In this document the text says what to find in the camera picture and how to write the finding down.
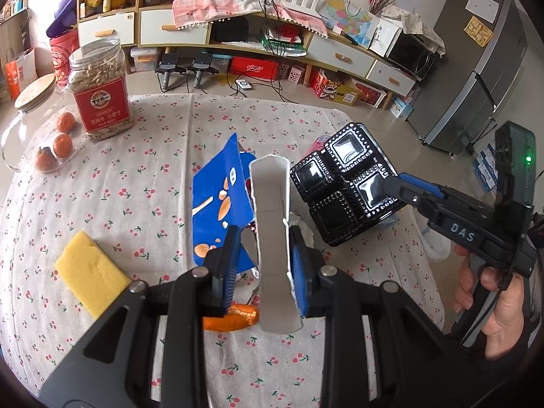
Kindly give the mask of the blue snack box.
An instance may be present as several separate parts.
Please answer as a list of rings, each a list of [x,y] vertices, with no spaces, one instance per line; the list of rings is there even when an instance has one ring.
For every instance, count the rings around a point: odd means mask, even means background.
[[[254,155],[242,150],[233,134],[215,157],[193,178],[192,245],[194,262],[223,245],[230,226],[241,230],[254,221],[248,191]]]

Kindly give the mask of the black plastic food tray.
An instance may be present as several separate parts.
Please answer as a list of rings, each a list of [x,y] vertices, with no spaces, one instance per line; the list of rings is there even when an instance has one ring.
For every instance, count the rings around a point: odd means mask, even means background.
[[[350,122],[290,169],[322,240],[338,246],[386,222],[404,207],[386,194],[397,174],[377,141],[360,122]]]

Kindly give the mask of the yellow sponge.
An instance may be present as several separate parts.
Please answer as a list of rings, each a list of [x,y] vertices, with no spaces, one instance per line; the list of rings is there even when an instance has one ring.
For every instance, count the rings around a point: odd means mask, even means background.
[[[95,320],[131,283],[85,231],[70,239],[54,267]]]

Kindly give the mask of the black microwave oven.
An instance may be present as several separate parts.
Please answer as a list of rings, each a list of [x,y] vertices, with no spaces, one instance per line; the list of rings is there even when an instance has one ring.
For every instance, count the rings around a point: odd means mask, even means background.
[[[369,49],[417,81],[426,77],[439,57],[416,34],[405,34],[399,22],[386,18],[379,20]]]

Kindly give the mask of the cherry print tablecloth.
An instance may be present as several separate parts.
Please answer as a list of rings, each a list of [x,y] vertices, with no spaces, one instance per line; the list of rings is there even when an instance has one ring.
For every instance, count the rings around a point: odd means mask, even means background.
[[[67,167],[16,173],[1,214],[1,347],[32,396],[93,323],[54,269],[84,230],[108,257],[150,285],[193,266],[192,179],[236,133],[245,150],[298,162],[316,138],[351,122],[346,113],[301,104],[203,95],[136,96],[126,134],[85,144]],[[393,280],[439,327],[444,308],[411,212],[329,248],[325,260],[372,285]],[[258,326],[206,333],[212,407],[319,407],[325,322],[294,334]]]

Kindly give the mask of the grey refrigerator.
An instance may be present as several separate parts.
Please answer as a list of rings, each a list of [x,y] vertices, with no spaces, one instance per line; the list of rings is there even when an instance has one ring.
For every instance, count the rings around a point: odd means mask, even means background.
[[[446,0],[434,30],[445,53],[423,79],[408,123],[424,146],[458,155],[492,130],[527,38],[514,0]]]

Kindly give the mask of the red box under cabinet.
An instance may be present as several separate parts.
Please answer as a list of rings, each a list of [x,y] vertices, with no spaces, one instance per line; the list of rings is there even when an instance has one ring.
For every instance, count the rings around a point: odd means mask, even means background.
[[[252,78],[276,80],[277,63],[254,57],[234,56],[231,59],[231,72],[234,75],[247,75]]]

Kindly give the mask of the colourful map poster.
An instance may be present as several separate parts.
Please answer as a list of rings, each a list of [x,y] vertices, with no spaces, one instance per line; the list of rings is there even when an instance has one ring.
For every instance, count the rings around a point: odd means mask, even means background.
[[[318,13],[329,30],[339,29],[354,43],[370,47],[379,18],[364,7],[353,5],[351,0],[324,0]]]

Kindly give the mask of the orange tangerine middle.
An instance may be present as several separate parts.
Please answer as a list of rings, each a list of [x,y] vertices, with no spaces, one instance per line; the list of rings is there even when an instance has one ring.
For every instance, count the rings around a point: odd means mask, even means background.
[[[72,154],[73,149],[73,140],[68,134],[57,135],[53,140],[53,153],[55,153],[56,157],[69,157]]]

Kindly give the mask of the orange tangerine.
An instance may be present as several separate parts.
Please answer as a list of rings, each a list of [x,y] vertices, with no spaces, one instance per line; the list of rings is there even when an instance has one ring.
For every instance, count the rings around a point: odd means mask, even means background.
[[[48,172],[57,167],[57,160],[49,147],[38,149],[34,163],[35,168],[40,172]]]
[[[53,140],[53,153],[55,153],[56,157],[69,157],[72,154],[73,149],[73,140],[68,134],[57,135]]]
[[[65,112],[61,113],[57,118],[56,129],[61,134],[70,134],[76,125],[75,116],[72,113]]]

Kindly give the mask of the orange tangerine front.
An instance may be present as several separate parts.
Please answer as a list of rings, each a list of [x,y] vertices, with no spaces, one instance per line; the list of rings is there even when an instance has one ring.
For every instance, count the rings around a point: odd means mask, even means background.
[[[49,147],[38,149],[34,163],[35,168],[40,172],[48,172],[57,167],[57,160]]]

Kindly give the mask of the orange tangerine back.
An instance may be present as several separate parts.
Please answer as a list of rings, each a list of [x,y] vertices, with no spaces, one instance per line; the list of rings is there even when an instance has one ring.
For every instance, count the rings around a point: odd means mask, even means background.
[[[61,134],[70,134],[76,125],[75,116],[72,113],[65,112],[61,113],[57,118],[56,129]]]

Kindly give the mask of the glass jar wooden lid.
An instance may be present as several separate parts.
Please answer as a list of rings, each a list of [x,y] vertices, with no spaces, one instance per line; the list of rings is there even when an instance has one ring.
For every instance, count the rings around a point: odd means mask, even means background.
[[[1,158],[9,170],[39,171],[34,163],[36,153],[44,147],[53,151],[53,140],[61,134],[56,129],[61,113],[69,112],[75,116],[76,126],[68,134],[73,140],[74,149],[66,158],[56,157],[53,153],[57,167],[51,171],[60,169],[78,152],[86,131],[72,93],[57,86],[53,73],[41,76],[23,89],[15,100],[15,109],[17,115],[1,135]]]

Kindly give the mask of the nut jar red label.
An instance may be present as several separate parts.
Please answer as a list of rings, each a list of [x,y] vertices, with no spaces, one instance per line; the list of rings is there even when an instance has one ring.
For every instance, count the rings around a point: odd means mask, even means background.
[[[68,90],[90,139],[101,141],[134,125],[126,85],[126,59],[120,39],[90,42],[69,56]]]

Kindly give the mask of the wooden TV cabinet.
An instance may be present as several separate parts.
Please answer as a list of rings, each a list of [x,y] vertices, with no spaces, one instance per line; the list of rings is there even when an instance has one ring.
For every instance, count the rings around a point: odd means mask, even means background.
[[[388,95],[406,97],[416,85],[412,76],[342,35],[328,31],[323,36],[262,12],[178,29],[170,8],[128,8],[84,18],[78,29],[82,45],[114,35],[123,46],[202,48],[259,54],[278,63],[292,60],[309,66],[305,82],[320,67],[379,87]]]

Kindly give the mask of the pink cloth on cabinet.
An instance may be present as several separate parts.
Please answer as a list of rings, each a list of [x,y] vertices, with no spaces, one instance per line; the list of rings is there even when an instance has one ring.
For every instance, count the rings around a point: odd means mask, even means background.
[[[328,37],[327,28],[321,18],[297,12],[277,0],[272,0],[267,5],[264,0],[173,0],[172,13],[178,30],[212,21],[263,13],[304,27],[324,38]]]

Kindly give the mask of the wooden shelf unit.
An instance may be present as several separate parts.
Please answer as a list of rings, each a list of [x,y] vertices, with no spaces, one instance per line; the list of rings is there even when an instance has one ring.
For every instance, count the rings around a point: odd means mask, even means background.
[[[76,0],[79,44],[115,36],[123,46],[174,43],[173,0]]]

